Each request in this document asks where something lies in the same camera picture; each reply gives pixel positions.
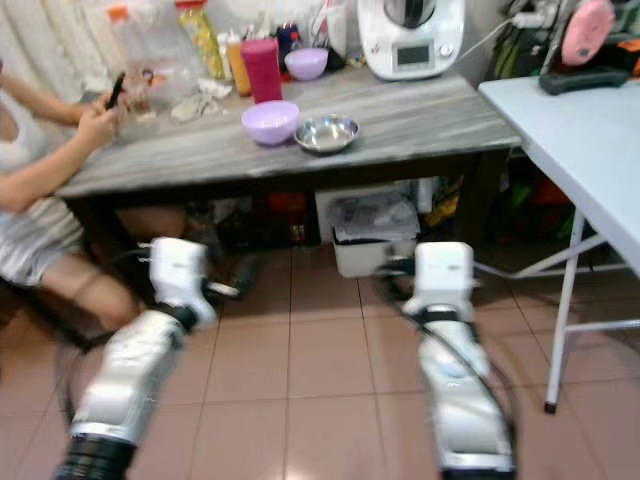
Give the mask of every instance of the appliance display screen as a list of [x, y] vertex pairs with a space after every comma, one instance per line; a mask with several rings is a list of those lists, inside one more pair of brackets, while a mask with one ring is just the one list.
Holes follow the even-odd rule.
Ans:
[[429, 45], [398, 49], [398, 65], [429, 63]]

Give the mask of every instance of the purple bowl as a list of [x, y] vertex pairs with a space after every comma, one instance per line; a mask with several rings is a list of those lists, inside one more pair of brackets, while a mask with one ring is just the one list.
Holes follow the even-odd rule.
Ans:
[[301, 48], [284, 57], [287, 70], [296, 80], [313, 80], [327, 68], [329, 51], [324, 48]]
[[256, 142], [277, 145], [293, 136], [299, 115], [295, 103], [273, 100], [247, 109], [242, 114], [242, 125]]

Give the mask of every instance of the red bottle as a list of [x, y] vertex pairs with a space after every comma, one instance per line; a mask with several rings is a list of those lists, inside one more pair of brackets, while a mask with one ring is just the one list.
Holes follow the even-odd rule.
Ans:
[[282, 100], [278, 41], [275, 38], [248, 40], [242, 44], [242, 58], [255, 102]]

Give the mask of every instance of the metal bowl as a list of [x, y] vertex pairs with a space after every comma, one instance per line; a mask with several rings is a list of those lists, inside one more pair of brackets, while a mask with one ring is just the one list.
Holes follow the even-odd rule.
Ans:
[[358, 124], [350, 118], [323, 115], [300, 125], [295, 139], [310, 152], [336, 153], [347, 148], [358, 137], [358, 130]]

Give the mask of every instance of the white storage box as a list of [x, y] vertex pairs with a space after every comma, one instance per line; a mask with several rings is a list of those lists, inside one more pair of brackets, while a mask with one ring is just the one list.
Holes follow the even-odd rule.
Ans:
[[416, 248], [415, 240], [399, 242], [372, 242], [357, 245], [338, 245], [333, 241], [338, 272], [345, 278], [368, 277], [387, 260], [387, 249], [393, 245], [396, 255], [411, 256]]

